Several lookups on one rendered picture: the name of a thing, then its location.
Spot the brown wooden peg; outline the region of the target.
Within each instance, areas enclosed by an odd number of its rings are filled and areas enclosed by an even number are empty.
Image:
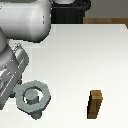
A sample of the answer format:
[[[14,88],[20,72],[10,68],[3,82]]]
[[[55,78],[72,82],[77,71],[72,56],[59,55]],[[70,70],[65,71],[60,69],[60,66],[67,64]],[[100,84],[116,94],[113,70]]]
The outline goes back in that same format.
[[[88,119],[96,119],[103,97],[100,90],[91,90],[88,106],[87,106],[87,118]]]

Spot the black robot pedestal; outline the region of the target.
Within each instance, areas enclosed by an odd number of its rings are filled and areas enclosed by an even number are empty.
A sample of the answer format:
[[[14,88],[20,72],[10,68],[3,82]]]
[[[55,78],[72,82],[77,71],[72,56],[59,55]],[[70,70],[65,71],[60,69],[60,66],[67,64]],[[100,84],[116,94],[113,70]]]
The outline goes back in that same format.
[[[70,4],[53,3],[52,24],[82,24],[85,12],[91,7],[91,0],[75,0]]]

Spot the grey loop with handle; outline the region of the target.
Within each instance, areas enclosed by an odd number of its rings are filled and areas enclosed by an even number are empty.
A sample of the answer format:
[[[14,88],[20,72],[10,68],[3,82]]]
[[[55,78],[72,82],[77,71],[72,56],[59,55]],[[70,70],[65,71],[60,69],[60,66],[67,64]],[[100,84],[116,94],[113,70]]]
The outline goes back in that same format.
[[[42,112],[51,100],[48,86],[37,80],[16,85],[14,92],[17,108],[35,120],[41,118]]]

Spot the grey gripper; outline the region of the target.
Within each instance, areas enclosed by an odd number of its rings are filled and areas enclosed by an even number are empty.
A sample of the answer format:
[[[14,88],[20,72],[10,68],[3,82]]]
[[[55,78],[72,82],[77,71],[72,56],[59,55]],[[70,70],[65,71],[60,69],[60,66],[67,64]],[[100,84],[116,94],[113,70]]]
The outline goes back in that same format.
[[[20,43],[15,44],[13,48],[7,45],[0,54],[0,110],[3,109],[28,63],[29,57]]]

